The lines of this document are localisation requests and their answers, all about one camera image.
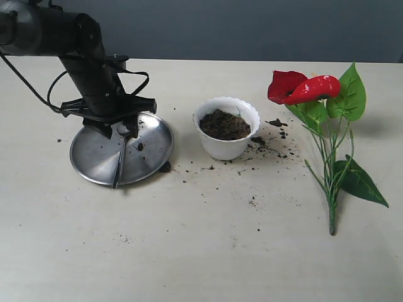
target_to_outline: silver plate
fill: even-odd
[[[112,185],[123,140],[116,126],[112,126],[110,140],[85,127],[73,139],[70,161],[83,178],[97,184]],[[143,148],[138,151],[140,143]],[[139,113],[139,135],[127,142],[119,185],[145,179],[157,172],[171,156],[173,146],[174,136],[165,121],[150,113]]]

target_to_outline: table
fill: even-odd
[[[56,58],[11,61],[41,95],[63,71]],[[173,129],[173,170],[112,191],[69,162],[81,119],[54,114],[1,63],[0,300],[403,301],[403,65],[357,64],[368,103],[355,158],[390,209],[342,195],[335,237],[302,161],[315,163],[314,144],[266,96],[273,70],[339,77],[349,65],[130,60]],[[143,80],[121,78],[128,91]],[[191,116],[215,96],[255,106],[273,150],[210,158]],[[57,104],[77,97],[68,77],[53,93]],[[264,122],[275,118],[285,140]]]

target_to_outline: robotic arm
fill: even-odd
[[[48,2],[48,8],[43,8],[37,5],[41,1],[23,3],[12,0],[0,5],[2,59],[30,87],[6,55],[58,57],[66,69],[63,74],[70,75],[82,98],[64,102],[58,108],[50,104],[49,91],[46,104],[65,117],[82,117],[84,126],[91,127],[105,137],[111,138],[111,125],[118,122],[123,122],[136,137],[138,113],[155,113],[157,108],[155,99],[136,96],[147,85],[148,74],[125,70],[127,56],[107,57],[101,28],[90,16],[64,12],[52,1]],[[127,94],[118,76],[120,72],[140,74],[147,78],[133,93]]]

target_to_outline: red anthurium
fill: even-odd
[[[340,82],[331,75],[308,79],[295,71],[274,71],[273,81],[268,89],[268,99],[277,104],[295,105],[334,98],[339,92]]]

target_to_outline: wall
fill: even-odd
[[[397,62],[400,0],[54,0],[89,13],[108,54],[136,58]]]

